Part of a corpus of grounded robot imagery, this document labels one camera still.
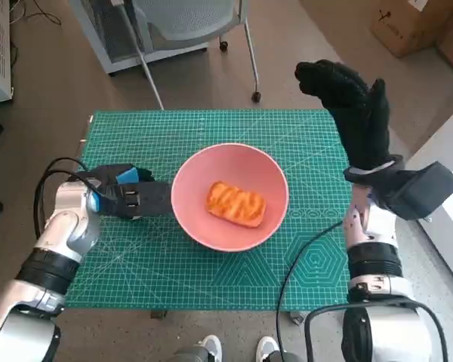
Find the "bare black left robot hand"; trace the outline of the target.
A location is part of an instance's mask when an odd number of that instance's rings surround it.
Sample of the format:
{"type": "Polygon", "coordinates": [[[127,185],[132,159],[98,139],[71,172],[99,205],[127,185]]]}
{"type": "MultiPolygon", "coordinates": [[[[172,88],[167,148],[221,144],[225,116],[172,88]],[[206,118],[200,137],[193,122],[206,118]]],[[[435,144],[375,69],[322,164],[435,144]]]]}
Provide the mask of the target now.
{"type": "Polygon", "coordinates": [[[171,186],[156,181],[153,173],[133,164],[95,167],[89,177],[99,182],[99,214],[138,219],[170,213],[171,186]]]}

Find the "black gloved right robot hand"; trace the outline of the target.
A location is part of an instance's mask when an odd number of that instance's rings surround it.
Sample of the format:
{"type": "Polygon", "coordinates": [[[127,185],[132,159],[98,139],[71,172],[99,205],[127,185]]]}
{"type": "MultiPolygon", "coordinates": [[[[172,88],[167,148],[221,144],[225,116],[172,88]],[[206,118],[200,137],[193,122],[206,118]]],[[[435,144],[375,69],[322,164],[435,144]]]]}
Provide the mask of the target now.
{"type": "Polygon", "coordinates": [[[391,159],[383,79],[369,86],[356,71],[330,60],[298,63],[294,75],[300,91],[318,98],[331,114],[351,167],[372,170],[391,159]]]}

